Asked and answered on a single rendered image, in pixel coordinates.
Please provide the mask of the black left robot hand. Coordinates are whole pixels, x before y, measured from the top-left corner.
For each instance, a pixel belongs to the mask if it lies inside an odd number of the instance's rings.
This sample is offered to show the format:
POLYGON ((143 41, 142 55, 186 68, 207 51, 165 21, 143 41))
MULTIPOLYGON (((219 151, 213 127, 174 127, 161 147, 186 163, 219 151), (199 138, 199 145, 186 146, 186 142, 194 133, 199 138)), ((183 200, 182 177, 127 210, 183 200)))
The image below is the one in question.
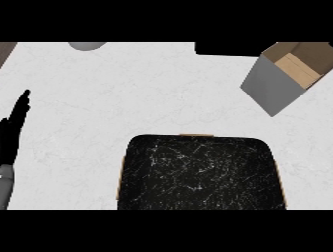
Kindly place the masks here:
POLYGON ((26 119, 31 91, 25 90, 13 107, 10 116, 0 121, 0 165, 11 165, 17 156, 19 137, 26 119))

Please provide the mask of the black marbled tray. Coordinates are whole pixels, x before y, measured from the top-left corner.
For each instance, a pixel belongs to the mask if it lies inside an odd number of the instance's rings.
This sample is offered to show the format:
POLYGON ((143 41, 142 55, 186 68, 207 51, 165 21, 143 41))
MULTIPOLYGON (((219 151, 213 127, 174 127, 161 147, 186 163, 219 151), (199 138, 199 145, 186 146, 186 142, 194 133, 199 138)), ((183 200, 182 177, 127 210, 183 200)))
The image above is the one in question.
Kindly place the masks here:
POLYGON ((121 210, 282 210, 272 150, 245 137, 137 135, 127 144, 121 210))

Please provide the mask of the open cardboard box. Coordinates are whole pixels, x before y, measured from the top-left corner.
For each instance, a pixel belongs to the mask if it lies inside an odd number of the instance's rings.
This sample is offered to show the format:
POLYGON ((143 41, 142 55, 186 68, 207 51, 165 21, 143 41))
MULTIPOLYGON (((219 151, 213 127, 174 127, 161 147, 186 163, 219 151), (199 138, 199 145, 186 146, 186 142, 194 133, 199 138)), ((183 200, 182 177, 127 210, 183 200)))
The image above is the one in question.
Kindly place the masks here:
POLYGON ((328 42, 276 42, 260 54, 241 89, 275 116, 331 70, 328 42))

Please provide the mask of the grey round object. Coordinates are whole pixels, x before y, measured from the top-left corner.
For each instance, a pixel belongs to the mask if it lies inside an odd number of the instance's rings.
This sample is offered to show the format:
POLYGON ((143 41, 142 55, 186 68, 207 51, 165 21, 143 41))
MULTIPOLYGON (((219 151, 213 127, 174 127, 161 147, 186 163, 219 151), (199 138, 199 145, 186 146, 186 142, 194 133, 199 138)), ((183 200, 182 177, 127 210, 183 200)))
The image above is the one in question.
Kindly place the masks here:
POLYGON ((91 51, 105 45, 103 42, 69 42, 69 46, 78 51, 91 51))

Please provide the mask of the black appliance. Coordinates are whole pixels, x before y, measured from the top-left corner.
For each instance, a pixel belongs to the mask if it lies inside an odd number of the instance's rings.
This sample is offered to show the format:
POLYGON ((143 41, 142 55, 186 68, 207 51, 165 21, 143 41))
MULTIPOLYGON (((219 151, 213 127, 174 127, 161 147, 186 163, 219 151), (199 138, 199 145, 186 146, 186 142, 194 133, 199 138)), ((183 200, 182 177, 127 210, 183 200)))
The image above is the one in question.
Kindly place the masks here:
POLYGON ((195 52, 199 55, 259 57, 272 45, 272 42, 196 42, 195 52))

